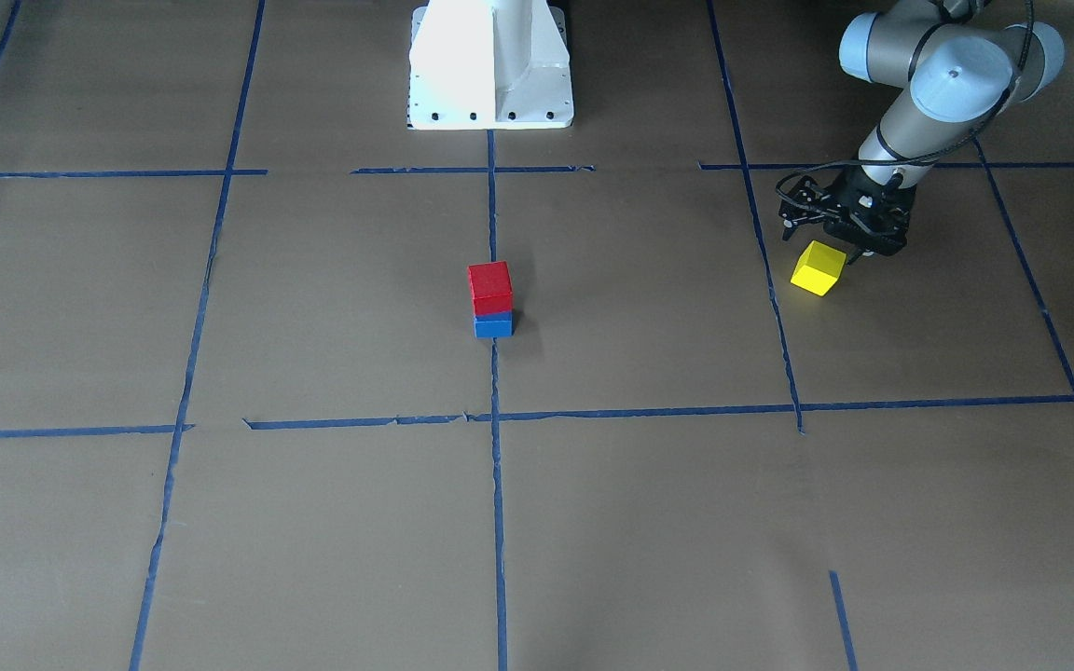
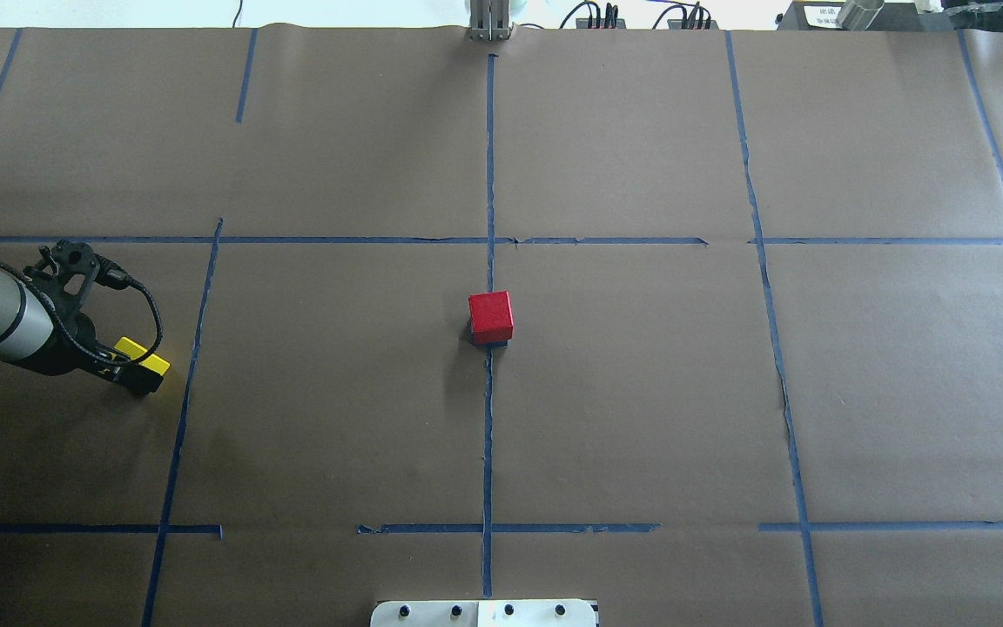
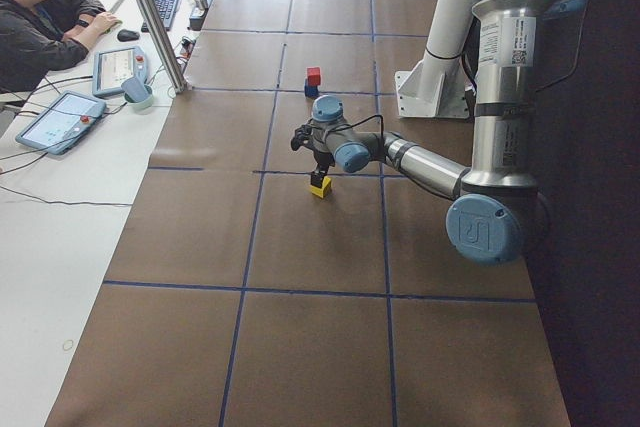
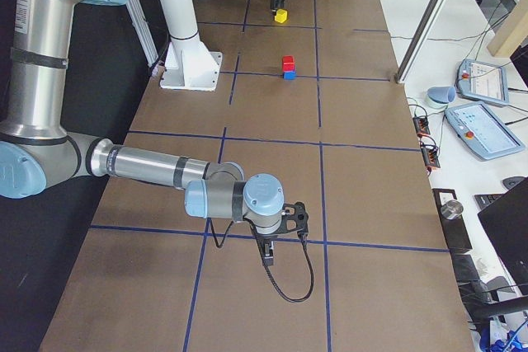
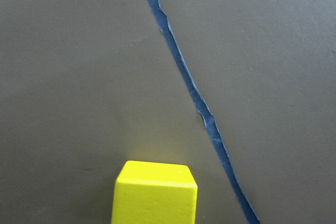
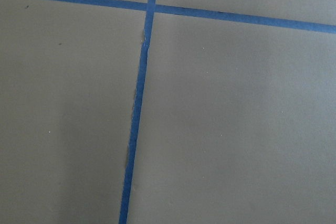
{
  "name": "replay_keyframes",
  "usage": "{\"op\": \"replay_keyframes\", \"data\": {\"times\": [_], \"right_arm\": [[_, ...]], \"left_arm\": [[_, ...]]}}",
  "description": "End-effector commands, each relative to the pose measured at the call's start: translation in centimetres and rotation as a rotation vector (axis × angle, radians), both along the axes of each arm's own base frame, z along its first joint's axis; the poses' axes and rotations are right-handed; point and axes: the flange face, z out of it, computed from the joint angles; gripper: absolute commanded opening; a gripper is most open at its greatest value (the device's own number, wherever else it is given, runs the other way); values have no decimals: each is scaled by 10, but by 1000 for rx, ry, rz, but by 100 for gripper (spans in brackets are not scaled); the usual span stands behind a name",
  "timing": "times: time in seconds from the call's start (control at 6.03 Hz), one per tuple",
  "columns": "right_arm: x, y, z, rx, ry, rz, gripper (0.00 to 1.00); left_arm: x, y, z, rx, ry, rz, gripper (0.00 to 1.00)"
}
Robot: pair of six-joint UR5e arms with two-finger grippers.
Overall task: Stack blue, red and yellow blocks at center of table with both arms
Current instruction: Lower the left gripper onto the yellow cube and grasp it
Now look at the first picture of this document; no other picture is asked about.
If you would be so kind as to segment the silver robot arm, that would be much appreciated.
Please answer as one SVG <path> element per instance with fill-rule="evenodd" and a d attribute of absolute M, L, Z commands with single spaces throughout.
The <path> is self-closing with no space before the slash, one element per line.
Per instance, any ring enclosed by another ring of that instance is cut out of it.
<path fill-rule="evenodd" d="M 843 71 L 899 94 L 830 185 L 811 170 L 779 180 L 784 240 L 819 227 L 859 254 L 898 253 L 930 169 L 1060 75 L 1066 44 L 1036 21 L 1032 3 L 1025 21 L 1000 30 L 971 26 L 984 11 L 984 1 L 899 1 L 850 21 L 839 44 Z"/>

